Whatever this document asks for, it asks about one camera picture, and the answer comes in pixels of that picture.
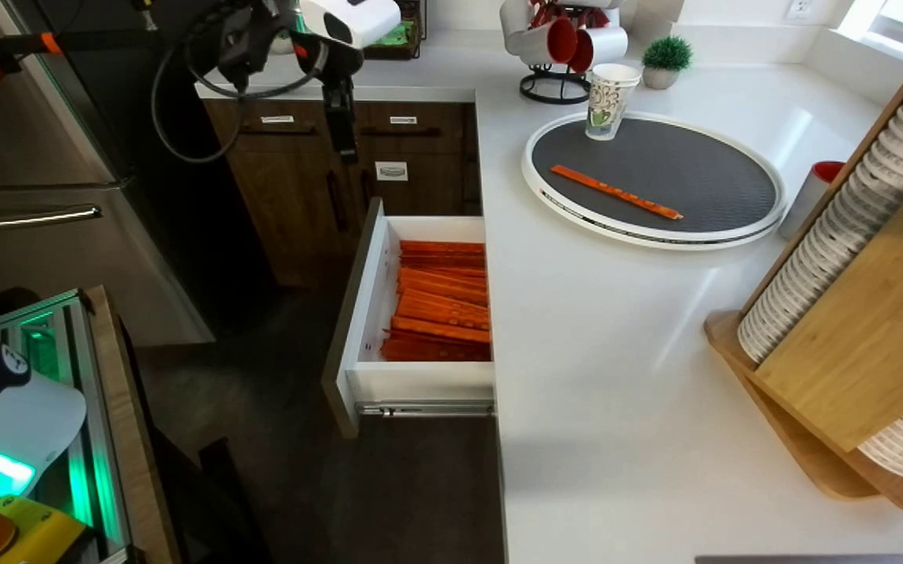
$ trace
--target cabinet door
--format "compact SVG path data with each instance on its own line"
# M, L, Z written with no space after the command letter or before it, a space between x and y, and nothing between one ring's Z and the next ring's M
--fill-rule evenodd
M354 196L330 153L319 104L206 104L236 185L279 285L342 278L354 249Z
M466 193L460 104L356 104L356 150L368 196L400 212L455 212Z
M230 162L283 285L345 272L351 201L314 137L242 133Z

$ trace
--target plate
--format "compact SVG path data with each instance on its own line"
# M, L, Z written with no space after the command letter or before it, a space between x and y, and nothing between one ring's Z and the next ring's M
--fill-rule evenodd
M682 212L682 222L563 180L550 162L667 203ZM548 211L594 236L658 249L750 245L774 232L786 211L779 179L758 153L655 116L624 116L614 140L589 140L583 116L550 119L530 133L520 165Z

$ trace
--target kitchen counter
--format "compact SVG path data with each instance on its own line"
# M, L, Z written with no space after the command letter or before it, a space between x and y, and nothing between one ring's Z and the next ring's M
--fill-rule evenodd
M271 57L250 89L289 68ZM563 222L526 187L520 153L530 130L583 105L522 100L522 73L494 38L457 33L354 75L356 100L477 100L510 564L903 550L903 509L820 495L704 343L704 315L744 308L779 242L672 252ZM289 96L319 100L319 89ZM801 67L701 67L675 92L636 92L631 114L747 144L789 201L815 158L859 144L878 105Z

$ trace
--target paper cup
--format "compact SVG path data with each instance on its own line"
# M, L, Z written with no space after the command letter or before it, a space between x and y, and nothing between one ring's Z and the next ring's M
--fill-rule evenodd
M587 79L589 94L587 94L583 130L591 140L612 140L619 125L624 104L633 96L640 85L640 68L619 62L603 62L591 67Z

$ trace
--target black cable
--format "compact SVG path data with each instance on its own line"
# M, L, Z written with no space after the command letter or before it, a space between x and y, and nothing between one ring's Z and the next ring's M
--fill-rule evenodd
M152 79L151 79L151 94L146 94L151 128L157 130L161 144L163 144L176 158L183 158L183 162L213 162L213 158L225 157L225 153L236 147L245 119L237 119L231 137L230 137L221 147L217 147L213 153L202 153L202 157L183 153L183 150L168 140L168 133L167 133L167 128L163 128L163 119L161 119L161 85L163 85L167 67L168 67L168 60L176 57L176 49L179 49L179 46L168 46L168 49L163 54L161 68L157 68Z
M279 94L298 92L300 85L308 85L308 82L314 79L314 73L319 73L319 68L326 67L326 57L330 57L330 49L324 46L319 57L317 57L317 62L314 62L314 73L308 73L308 75L300 75L298 82L283 85L283 89L250 92L250 94L219 89L219 85L213 85L213 82L193 67L190 44L193 44L193 38L198 38L201 32L206 32L210 26L219 26L221 16L230 16L230 11L231 11L231 8L225 8L225 6L210 6L210 8L198 11L198 16L190 19L190 26L185 28L185 33L163 54L163 60L161 60L161 67L157 67L157 73L152 73L152 79L151 79L151 96L146 96L151 125L152 125L161 144L163 144L176 158L183 158L183 162L213 162L213 158L221 158L221 157L236 147L236 140L237 140L237 133L242 133L245 114L237 116L237 125L236 125L231 137L230 137L221 147L217 147L213 153L202 153L202 157L183 153L183 150L168 140L168 133L167 133L167 128L163 128L163 119L161 119L161 85L163 85L167 68L168 68L168 60L171 60L176 54L185 57L185 67L187 67L187 73L190 73L193 82L206 85L210 92L217 92L217 94L221 94L221 96L230 96L230 100L237 100L237 104L245 104L245 100L261 100L261 96L279 96Z

